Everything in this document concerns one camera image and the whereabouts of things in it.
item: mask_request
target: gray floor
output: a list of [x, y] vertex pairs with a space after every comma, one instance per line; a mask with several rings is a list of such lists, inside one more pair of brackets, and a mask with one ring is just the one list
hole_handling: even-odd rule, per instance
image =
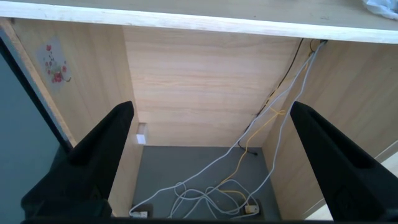
[[[225, 147], [145, 147], [137, 180], [133, 204], [137, 204], [156, 191], [170, 187], [196, 174], [214, 159], [223, 155]], [[268, 174], [264, 156], [260, 148], [251, 149], [259, 155], [248, 154], [242, 161], [238, 173], [233, 179], [239, 181], [248, 191], [255, 190]], [[235, 148], [224, 159], [220, 160], [198, 177], [187, 182], [188, 188], [204, 191], [208, 186], [216, 186], [229, 176], [236, 168], [243, 151]], [[240, 190], [236, 184], [226, 184], [225, 190]], [[242, 200], [238, 194], [231, 194], [235, 200]], [[215, 193], [211, 196], [222, 209], [232, 209], [232, 201], [224, 195]], [[177, 198], [173, 190], [159, 193], [147, 204], [153, 206], [153, 217], [164, 218]], [[262, 212], [266, 220], [280, 220], [274, 191], [271, 183], [267, 182], [256, 194], [262, 204]], [[183, 202], [173, 218], [183, 217], [192, 207], [193, 202]], [[228, 215], [215, 211], [219, 219], [230, 218]], [[214, 219], [204, 201], [200, 202], [195, 211], [189, 216], [191, 219]]]

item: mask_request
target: yellow cable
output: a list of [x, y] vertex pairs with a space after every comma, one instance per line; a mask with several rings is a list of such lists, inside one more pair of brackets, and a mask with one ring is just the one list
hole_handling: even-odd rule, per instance
[[237, 193], [237, 194], [240, 194], [240, 195], [242, 195], [244, 201], [246, 201], [246, 196], [244, 196], [244, 194], [242, 192], [238, 191], [238, 190], [220, 190], [220, 191], [222, 191], [224, 193]]
[[[241, 161], [243, 160], [244, 156], [248, 153], [248, 145], [249, 145], [250, 140], [251, 140], [258, 132], [260, 132], [265, 126], [267, 126], [267, 124], [269, 124], [274, 118], [276, 118], [278, 115], [285, 115], [285, 114], [286, 114], [286, 111], [285, 111], [285, 110], [276, 111], [276, 110], [274, 110], [273, 108], [270, 108], [270, 109], [271, 109], [273, 112], [275, 112], [275, 115], [274, 115], [272, 118], [270, 118], [265, 124], [263, 124], [263, 125], [262, 125], [252, 136], [250, 136], [250, 138], [246, 141], [246, 149], [245, 149], [243, 155], [241, 156], [241, 158], [239, 159], [239, 162], [238, 162], [238, 165], [236, 166], [235, 172], [233, 172], [229, 177], [225, 178], [225, 180], [223, 180], [223, 181], [221, 182], [221, 184], [224, 183], [224, 182], [226, 182], [229, 178], [231, 178], [233, 175], [235, 175], [235, 173], [237, 173], [237, 171], [239, 170], [239, 166], [241, 165]], [[220, 190], [220, 191], [221, 191], [221, 192], [225, 192], [225, 193], [230, 192], [230, 193], [237, 193], [237, 194], [240, 194], [240, 195], [243, 196], [244, 200], [246, 201], [246, 197], [245, 197], [244, 194], [243, 194], [242, 192], [240, 192], [240, 191], [237, 191], [237, 190]]]

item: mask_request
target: black cable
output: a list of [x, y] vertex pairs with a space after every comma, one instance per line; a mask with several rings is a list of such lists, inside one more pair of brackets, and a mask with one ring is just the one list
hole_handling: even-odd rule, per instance
[[311, 54], [315, 52], [314, 50], [312, 50], [312, 42], [313, 42], [314, 40], [315, 40], [315, 39], [312, 39], [311, 42], [310, 42]]
[[[239, 146], [241, 149], [243, 149], [243, 150], [246, 151], [246, 149], [243, 148], [243, 147], [241, 146], [241, 141], [238, 141], [238, 146]], [[249, 149], [248, 149], [247, 153], [252, 154], [252, 155], [255, 155], [255, 156], [258, 156], [258, 153], [252, 152], [252, 151], [250, 151]]]
[[[299, 53], [299, 50], [300, 50], [300, 48], [301, 48], [301, 44], [303, 43], [303, 41], [304, 41], [304, 38], [301, 38], [301, 41], [300, 41], [300, 43], [298, 44], [296, 53], [294, 54], [294, 58], [293, 58], [293, 60], [292, 60], [292, 63], [291, 63], [290, 66], [289, 66], [289, 69], [287, 69], [287, 72], [285, 73], [285, 75], [284, 75], [284, 77], [282, 78], [282, 80], [279, 82], [277, 88], [276, 88], [274, 91], [272, 91], [272, 93], [268, 96], [268, 99], [267, 99], [266, 103], [264, 103], [264, 106], [262, 106], [262, 108], [261, 108], [261, 109], [259, 110], [259, 112], [256, 114], [256, 117], [255, 117], [255, 118], [257, 118], [257, 117], [261, 114], [261, 112], [263, 111], [263, 109], [267, 106], [267, 104], [268, 104], [268, 102], [269, 102], [269, 99], [273, 96], [273, 94], [275, 93], [275, 91], [276, 91], [276, 90], [281, 86], [281, 84], [285, 81], [287, 75], [288, 75], [289, 72], [290, 72], [290, 69], [292, 69], [294, 62], [296, 61], [297, 54]], [[243, 132], [246, 132], [246, 131], [248, 130], [249, 126], [250, 126], [250, 124], [246, 127], [246, 129], [245, 129]], [[240, 141], [240, 140], [238, 141], [238, 146], [239, 146], [241, 149], [246, 150], [245, 148], [243, 148], [243, 147], [241, 146], [241, 141]], [[248, 153], [253, 154], [253, 155], [256, 155], [256, 156], [258, 155], [256, 152], [250, 152], [250, 151], [248, 151]]]

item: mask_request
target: desk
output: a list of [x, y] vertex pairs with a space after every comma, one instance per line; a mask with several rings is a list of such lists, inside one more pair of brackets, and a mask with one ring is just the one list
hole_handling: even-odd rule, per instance
[[[359, 0], [20, 0], [0, 1], [0, 16], [14, 18], [1, 25], [72, 144], [118, 103], [134, 102], [109, 200], [119, 216], [127, 215], [134, 195], [138, 123], [147, 123], [152, 146], [231, 146], [279, 85], [301, 38], [292, 70], [275, 92], [288, 87], [311, 39], [334, 40], [320, 52], [300, 101], [372, 156], [396, 138], [398, 26]], [[72, 73], [57, 91], [35, 54], [54, 37]], [[299, 83], [275, 110], [288, 108]], [[263, 146], [268, 165], [280, 121], [250, 144]], [[322, 194], [291, 123], [284, 132], [272, 183], [283, 218], [305, 218]], [[303, 191], [307, 182], [311, 190]]]

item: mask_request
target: floral sticker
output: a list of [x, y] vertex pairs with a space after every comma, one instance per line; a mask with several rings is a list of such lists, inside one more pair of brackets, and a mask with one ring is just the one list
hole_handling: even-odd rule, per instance
[[58, 90], [64, 83], [72, 79], [67, 61], [62, 52], [61, 44], [55, 37], [37, 51], [41, 58], [41, 66], [45, 79], [53, 90]]

